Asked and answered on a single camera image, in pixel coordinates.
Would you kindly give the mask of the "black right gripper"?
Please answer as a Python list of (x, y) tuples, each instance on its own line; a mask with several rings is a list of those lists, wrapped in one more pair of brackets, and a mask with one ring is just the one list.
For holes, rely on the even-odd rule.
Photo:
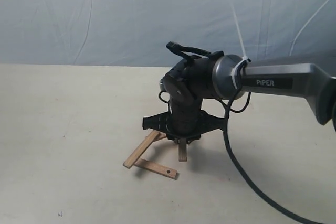
[(205, 133), (223, 130), (225, 119), (208, 114), (202, 110), (203, 99), (191, 104), (169, 98), (167, 111), (142, 119), (144, 130), (152, 129), (165, 133), (169, 140), (179, 145), (180, 139), (186, 139), (187, 145), (199, 140)]

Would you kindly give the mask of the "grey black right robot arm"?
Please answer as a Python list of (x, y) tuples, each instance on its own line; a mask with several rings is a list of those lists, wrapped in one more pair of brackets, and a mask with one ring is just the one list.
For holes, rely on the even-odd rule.
[(166, 112), (146, 116), (144, 130), (169, 140), (193, 142), (225, 128), (225, 118), (202, 110), (205, 99), (232, 103), (244, 93), (299, 97), (307, 101), (319, 124), (335, 122), (335, 55), (304, 55), (259, 61), (237, 55), (192, 55), (180, 60), (160, 80), (169, 95)]

